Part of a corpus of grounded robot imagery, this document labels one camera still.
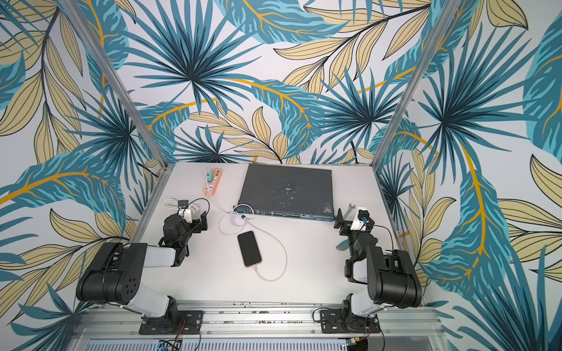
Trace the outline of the black smartphone pink case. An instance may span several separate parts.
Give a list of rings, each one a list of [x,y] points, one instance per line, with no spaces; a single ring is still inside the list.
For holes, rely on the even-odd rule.
[[[244,266],[249,268],[262,262],[261,253],[253,231],[237,235]]]

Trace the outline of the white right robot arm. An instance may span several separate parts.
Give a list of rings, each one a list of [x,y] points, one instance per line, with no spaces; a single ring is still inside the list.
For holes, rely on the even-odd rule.
[[[345,277],[351,283],[365,286],[342,302],[343,320],[370,319],[385,308],[406,309],[421,304],[421,283],[409,254],[379,247],[372,231],[381,226],[366,208],[356,208],[352,219],[346,219],[339,210],[334,228],[346,237],[350,252],[345,261]]]

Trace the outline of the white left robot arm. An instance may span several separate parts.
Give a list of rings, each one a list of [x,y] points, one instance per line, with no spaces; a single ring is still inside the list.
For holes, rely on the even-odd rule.
[[[177,301],[141,283],[144,269],[181,266],[194,233],[208,229],[207,213],[191,221],[168,216],[158,245],[103,244],[78,281],[76,297],[93,304],[115,304],[140,314],[147,323],[179,323]]]

